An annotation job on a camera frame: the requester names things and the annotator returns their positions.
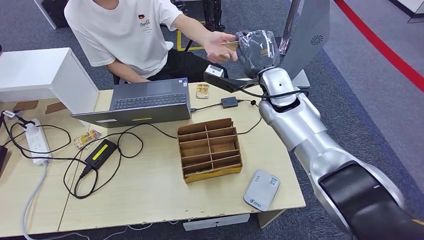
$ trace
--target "black cable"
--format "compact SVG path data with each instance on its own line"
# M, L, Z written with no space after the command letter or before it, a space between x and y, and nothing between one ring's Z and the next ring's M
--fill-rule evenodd
M95 193L95 192L97 192L99 189L101 189L103 186L105 186L107 183L109 183L111 180L112 180L112 178L115 176L115 174L118 172L118 169L119 169L119 167L121 166L121 160L122 160L122 157L124 157L124 158L127 158L127 159L132 159L132 158L135 158L138 154L140 154L141 152L142 152L142 150L143 150L143 147L144 147L144 142L143 142L143 140L140 138L140 137L138 137L137 135L135 135L134 133L132 133L132 132L128 132L128 131L130 131L131 129L134 129L134 128L136 128L136 127L139 127L139 126L142 126L142 125L149 125L149 126L151 126L151 127L153 127L153 128L155 128L156 130L158 130L159 132L161 132L163 135L165 135L165 136L167 136L167 137L169 137L169 138L172 138L172 139L177 139L175 136L171 136L171 135L169 135L169 134L167 134L167 133L165 133L165 132L163 132L162 130L160 130L158 127L156 127L155 125L153 125L153 124L150 124L150 123L140 123L140 124L138 124L138 125L135 125L135 126L132 126L132 127L130 127L130 128L127 128L125 131L123 131L123 132L117 132L117 133L111 133L111 134L108 134L108 135L106 135L106 136L104 136L104 137L101 137L101 138L98 138L98 139L96 139L96 140L93 140L93 141L91 141L91 142L89 142L89 143L87 143L87 145L89 145L89 144L91 144L91 143L94 143L94 142L97 142L97 141L100 141L100 140L103 140L103 139L105 139L105 138L107 138L107 137L110 137L110 136L113 136L113 135L119 135L119 138L118 138L118 141L117 141L117 143L116 143L116 145L117 145L117 149L118 149L118 151L119 151L119 160L118 160L118 165L116 166L116 169L115 169L115 171L113 172L113 174L112 174L112 176L110 176L110 178L105 182L105 183L103 183L101 186L99 186L99 187L97 187L96 188L96 186L97 186L97 183L98 183L98 181L99 181L99 171L96 169L96 168L91 168L91 169L93 169L94 170L94 172L95 172L95 179L94 179L94 183L93 183L93 185L92 185L92 187L91 187L91 190L87 193L87 194L85 194L85 195L78 195L77 194L77 190L78 190L78 185L79 185L79 183L80 183L80 181L85 177L85 175L80 175L79 177L78 177L78 179L77 179L77 181L75 182L75 185L74 185L74 187L73 187L73 192L72 192L72 190L66 185L66 175L67 175L67 173L68 173L68 170L69 170L69 168L71 167L71 165L72 165L72 163L74 162L73 160L69 163L69 165L68 165L68 167L66 168L66 171L65 171L65 173L64 173L64 175L63 175L63 184L65 185L65 188L68 190L68 192L69 192L69 194L71 194L72 196L74 196L75 198L77 198L77 199L85 199L85 198L87 198L88 196L90 196L91 194L93 194L93 193ZM134 137L136 137L140 142L141 142L141 148L140 148L140 150L136 153L136 154L134 154L134 155L132 155L132 156L127 156L127 155L125 155L123 152L122 152L122 149L121 149L121 147L120 147L120 141L121 141L121 138L122 138L122 136L123 135L125 135L125 134L130 134L130 135L133 135ZM84 162L84 161L81 161L81 160L79 160L79 159L76 159L76 157L78 156L78 154L79 153L81 153L82 152L82 150L84 150L84 148L81 148L79 151L78 151L78 153L75 155L75 157L74 157L74 159L76 160L76 161L78 161L78 162L82 162L84 165L88 165L86 162Z
M28 151L28 152L30 152L30 153L35 153L35 154L50 154L50 153L53 153L53 152L56 152L56 151L58 151L58 150L60 150L60 149L62 149L62 148L65 148L65 147L67 147L70 143L71 143L71 135L69 134L69 132L67 131L67 130L65 130L65 129L63 129L63 128L61 128L61 127L58 127L58 126L53 126L53 125L39 125L39 126L37 126L37 127L43 127L43 126L46 126L46 127L53 127L53 128L56 128L56 129L59 129L59 130L62 130L62 131L64 131L67 135L68 135L68 142L65 144L65 145L63 145L63 146L61 146L61 147L59 147L59 148L57 148L57 149L55 149L55 150L52 150L52 151L49 151L49 152L37 152L37 151L31 151L31 150L28 150L28 149L26 149L26 148L24 148L24 147L22 147L21 145L19 145L16 141L15 141L15 138L17 137L17 136L13 136L13 134L11 133L12 132L12 130L13 130L13 127L14 126L16 126L16 125L18 125L18 124L20 124L19 122L15 122L13 125L12 125L12 127L9 129L8 128L8 125L7 125L7 123L6 123L6 120L5 119L3 119L3 124L4 124L4 129L6 130L6 132L7 132L7 135L9 136L9 138L10 138L10 141L12 141L12 143L17 147L17 149L19 149L19 151L20 151L20 153L25 157L25 158L27 158L27 159L45 159L45 160L73 160L73 158L70 158L70 157L46 157L46 156L28 156L28 155L26 155L25 154L25 152L24 152L24 150L25 151Z
M16 139L17 137L21 136L22 134L24 134L25 131L19 133L18 135L14 136L13 138ZM12 140L7 141L5 144L3 144L3 147L6 147L7 144L9 144L10 142L12 142Z
M6 132L7 132L8 136L9 136L9 138L10 138L10 141L6 142L6 144L8 144L9 142L13 142L13 144L14 144L14 145L15 145L15 146L16 146L16 147L20 150L21 154L22 154L24 157L26 157L27 159L71 160L71 162L69 163L68 167L67 167L67 168L66 168L66 170L65 170L65 173L63 174L63 185L65 186L65 188L67 189L67 191L69 192L69 194L71 194L72 196L74 196L74 197L75 197L75 198L77 198L77 199L85 199L85 198L87 198L88 196L90 196L91 194L93 194L93 193L95 193L96 191L98 191L99 189L101 189L102 187L104 187L107 183L109 183L109 182L112 180L112 178L115 176L115 174L117 173L117 171L118 171L118 169L119 169L119 167L120 167L120 165L121 165L122 157L127 158L127 159L131 159L131 158L136 157L138 154L140 154L140 153L142 152L143 147L144 147L143 140L142 140L140 137L138 137L136 134L134 134L134 133L132 133L132 132L128 132L128 131L130 131L131 129L134 129L134 128L139 127L139 126L142 126L142 125L149 125L149 126L151 126L151 127L155 128L156 130L158 130L159 132L161 132L162 134L164 134L165 136L167 136L167 137L169 137L169 138L172 138L172 139L177 139L176 137L171 136L171 135L169 135L169 134L167 134L167 133L163 132L162 130L160 130L159 128L157 128L157 127L156 127L155 125L153 125L153 124L150 124L150 123L140 123L140 124L138 124L138 125L132 126L132 127L128 128L128 129L124 130L123 132L111 133L111 134L108 134L108 135L106 135L106 136L104 136L104 137L101 137L101 138L98 138L98 139L95 139L95 140L93 140L93 141L89 142L87 145L89 145L89 144L91 144L91 143L94 143L94 142L97 142L97 141L100 141L100 140L103 140L103 139L105 139L105 138L107 138L107 137L110 137L110 136L119 135L119 138L118 138L118 141L117 141L117 149L118 149L118 152L119 152L119 161L118 161L118 165L116 166L116 169L115 169L115 171L113 172L112 176L110 176L110 178L109 178L109 179L108 179L105 183L103 183L102 185L100 185L100 186L99 186L99 187L97 187L97 188L96 188L96 186L97 186L97 183L98 183L98 181L99 181L99 171L98 171L96 168L91 168L91 169L93 169L93 170L94 170L94 172L95 172L95 180L94 180L93 186L92 186L91 190L90 190L87 194L85 194L85 195L78 195L78 194L77 194L78 185L79 185L80 181L82 180L82 178L84 177L84 175L82 175L82 174L81 174L81 175L79 176L78 180L77 180L77 181L76 181L76 183L75 183L75 186L74 186L74 190L73 190L73 192L72 192L72 190L68 187L68 185L66 184L66 176L67 176L67 173L68 173L68 171L69 171L69 168L70 168L70 167L71 167L71 165L74 163L74 161L77 161L78 163L84 164L84 165L86 165L86 166L88 165L85 161L82 161L81 159L77 158L77 157L78 157L78 155L81 155L81 154L82 154L82 151L84 150L84 147L83 147L83 148L81 148L81 149L80 149L80 150L76 153L76 155L75 155L74 157L72 157L72 158L70 158L70 157L42 157L42 156L32 157L32 156L28 156L28 155L26 155L26 154L25 154L25 152L24 152L24 151L28 151L28 152L36 153L36 154L50 154L50 153L56 152L56 151L58 151L58 150L60 150L60 149L62 149L62 148L67 147L67 146L71 143L71 135L69 134L69 132L68 132L67 130L65 130L65 129L61 128L61 127L58 127L58 126L54 126L54 125L38 125L37 127L53 127L53 128L56 128L56 129L59 129L59 130L64 131L64 132L67 134L67 136L68 136L68 142L67 142L66 144L64 144L63 146L61 146L61 147L59 147L59 148L57 148L57 149L51 150L51 151L49 151L49 152L36 152L36 151L31 151L31 150L28 150L28 149L26 149L26 148L22 147L21 145L19 145L19 144L15 141L15 138L17 138L17 137L19 137L20 135L22 135L22 134L24 134L24 133L25 133L25 132L21 132L21 133L20 133L20 134L18 134L17 136L13 136L13 134L12 134L12 132L13 132L13 127L14 127L14 126L16 126L16 125L18 125L18 124L20 124L19 122L14 123L14 124L11 126L11 128L10 128L10 129L8 128L8 126L7 126L7 124L6 124L6 120L5 120L5 119L3 119L3 120L2 120L2 123L4 124L4 128L6 129ZM123 135L125 135L125 134L132 135L132 136L136 137L136 138L137 138L137 139L141 142L140 150L139 150L136 154L134 154L134 155L127 156L127 155L125 155L125 154L123 153L122 149L120 148L119 143L120 143L120 141L121 141L122 136L123 136Z
M285 96L289 96L289 95L293 95L293 94L299 94L299 93L305 94L306 97L309 96L309 92L306 91L306 90L289 91L289 92L285 92L285 93L281 93L281 94L277 94L277 95L258 95L258 94L246 91L242 88L240 88L239 90L242 91L245 94L250 95L250 96L257 97L257 98L263 98L263 99L281 98L281 97L285 97Z
M212 105L209 105L209 106L204 106L204 107L201 107L201 108L191 108L190 109L190 112L194 113L194 112L197 112L199 110L203 110L203 109L207 109L207 108L212 108L212 107L216 107L216 106L221 106L221 105L222 105L222 103L216 103L216 104L212 104Z
M0 129L2 129L3 120L5 119L4 111L0 112Z
M239 102L239 103L240 102L250 102L250 104L252 106L256 106L257 108L259 108L258 105L256 104L256 100L237 99L237 102ZM257 123L255 125L253 125L249 130L237 133L237 135L243 135L243 134L250 133L250 131L252 131L254 128L256 128L256 126L259 125L259 123L261 123L261 121L262 121L262 117L260 117L259 121L257 121Z

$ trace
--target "human arm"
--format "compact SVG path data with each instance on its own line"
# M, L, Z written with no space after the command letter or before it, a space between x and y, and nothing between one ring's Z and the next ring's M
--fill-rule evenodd
M218 31L211 32L199 21L184 14L178 15L172 22L172 26L179 29L189 39L202 45L209 61L216 63L229 59L237 60L236 52L222 45L222 43L235 41L236 36Z
M106 65L106 67L110 72L131 83L142 83L149 81L144 77L141 77L136 71L134 71L134 69L122 63L118 59L115 59L115 61Z

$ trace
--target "white box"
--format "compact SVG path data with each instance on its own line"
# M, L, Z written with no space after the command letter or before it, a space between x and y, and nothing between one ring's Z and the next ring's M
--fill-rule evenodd
M3 52L0 102L58 98L73 114L93 112L99 90L69 47Z

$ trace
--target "table leg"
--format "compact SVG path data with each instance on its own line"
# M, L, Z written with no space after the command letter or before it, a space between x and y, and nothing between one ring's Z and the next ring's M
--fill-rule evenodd
M282 213L284 213L285 209L283 210L275 210L275 211L265 211L265 212L259 212L257 214L257 219L259 220L259 227L261 229L265 228L268 224L270 224L274 219L276 219L278 216L280 216Z

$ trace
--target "power adapter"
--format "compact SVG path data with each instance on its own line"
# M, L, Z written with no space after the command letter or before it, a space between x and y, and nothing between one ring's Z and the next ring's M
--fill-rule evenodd
M85 177L92 169L99 170L117 148L118 146L115 143L104 139L85 159L87 165L82 170L80 178Z
M3 169L3 164L5 164L6 154L8 154L8 149L0 145L0 170Z
M239 102L235 96L221 98L221 104L223 109L237 107Z

